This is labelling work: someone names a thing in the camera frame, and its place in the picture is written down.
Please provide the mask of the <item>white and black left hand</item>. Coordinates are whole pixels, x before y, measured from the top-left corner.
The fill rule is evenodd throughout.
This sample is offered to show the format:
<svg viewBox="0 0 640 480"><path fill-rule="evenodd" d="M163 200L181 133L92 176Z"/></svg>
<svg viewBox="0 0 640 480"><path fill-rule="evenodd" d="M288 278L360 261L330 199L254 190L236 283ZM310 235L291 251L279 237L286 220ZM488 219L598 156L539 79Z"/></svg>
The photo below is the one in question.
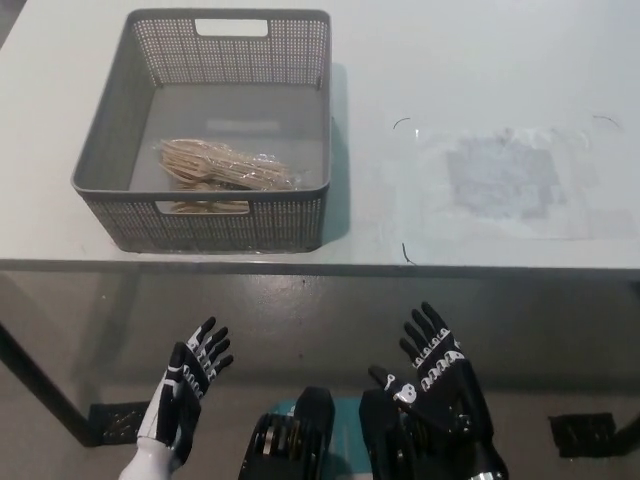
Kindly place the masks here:
<svg viewBox="0 0 640 480"><path fill-rule="evenodd" d="M171 468L191 453L201 402L223 369L234 360L228 329L208 318L186 341L178 341L148 405L138 436L156 441L171 453Z"/></svg>

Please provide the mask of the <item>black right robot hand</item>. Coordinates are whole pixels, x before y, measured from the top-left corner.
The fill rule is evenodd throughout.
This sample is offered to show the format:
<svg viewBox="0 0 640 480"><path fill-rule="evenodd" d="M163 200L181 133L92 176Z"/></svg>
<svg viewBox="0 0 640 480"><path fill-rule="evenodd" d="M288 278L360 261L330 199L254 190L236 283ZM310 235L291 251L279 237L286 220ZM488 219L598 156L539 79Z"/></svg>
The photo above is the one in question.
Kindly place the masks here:
<svg viewBox="0 0 640 480"><path fill-rule="evenodd" d="M369 375L402 411L428 434L430 449L439 454L464 448L493 451L491 415L470 359L442 316L424 301L411 310L399 346L408 356L417 380L379 366Z"/></svg>

